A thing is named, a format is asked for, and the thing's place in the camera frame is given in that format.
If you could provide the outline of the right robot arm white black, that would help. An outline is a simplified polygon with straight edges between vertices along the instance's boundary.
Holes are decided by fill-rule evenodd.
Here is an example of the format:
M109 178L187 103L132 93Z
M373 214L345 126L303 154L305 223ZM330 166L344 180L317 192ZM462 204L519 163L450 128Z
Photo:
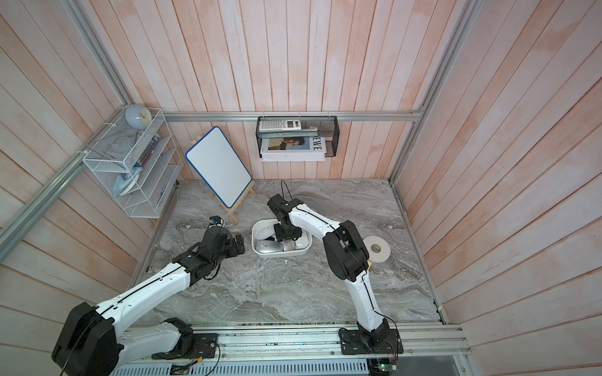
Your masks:
M295 241L304 231L318 238L330 270L345 282L357 313L357 329L339 330L342 353L372 354L388 349L395 356L403 353L398 327L390 326L394 320L381 313L376 302L368 273L368 249L354 223L329 219L301 200L287 201L280 194L271 197L267 206L277 219L279 241Z

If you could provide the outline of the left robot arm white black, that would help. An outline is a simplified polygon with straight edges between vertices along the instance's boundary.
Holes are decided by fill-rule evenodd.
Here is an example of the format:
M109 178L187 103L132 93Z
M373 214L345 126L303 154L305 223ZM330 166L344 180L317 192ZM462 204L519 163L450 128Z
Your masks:
M142 316L200 280L210 281L222 261L246 251L244 239L223 224L210 224L201 241L138 285L96 305L73 308L52 352L52 360L66 375L109 375L134 360L199 357L194 331L178 318L149 329L128 333Z

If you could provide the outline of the white plastic storage box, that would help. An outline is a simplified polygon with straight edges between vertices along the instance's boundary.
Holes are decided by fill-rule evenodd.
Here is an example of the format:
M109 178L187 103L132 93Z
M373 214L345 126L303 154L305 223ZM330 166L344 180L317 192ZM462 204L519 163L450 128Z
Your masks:
M283 232L276 229L277 219L264 219L252 228L252 250L262 259L287 258L305 255L313 244L307 231L303 230L296 240L285 239Z

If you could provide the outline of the silver mouse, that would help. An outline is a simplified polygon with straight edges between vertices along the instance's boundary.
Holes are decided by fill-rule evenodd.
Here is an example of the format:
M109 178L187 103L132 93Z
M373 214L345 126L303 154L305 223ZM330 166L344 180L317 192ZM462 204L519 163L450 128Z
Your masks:
M255 250L261 255L274 254L284 251L283 244L277 241L257 241Z

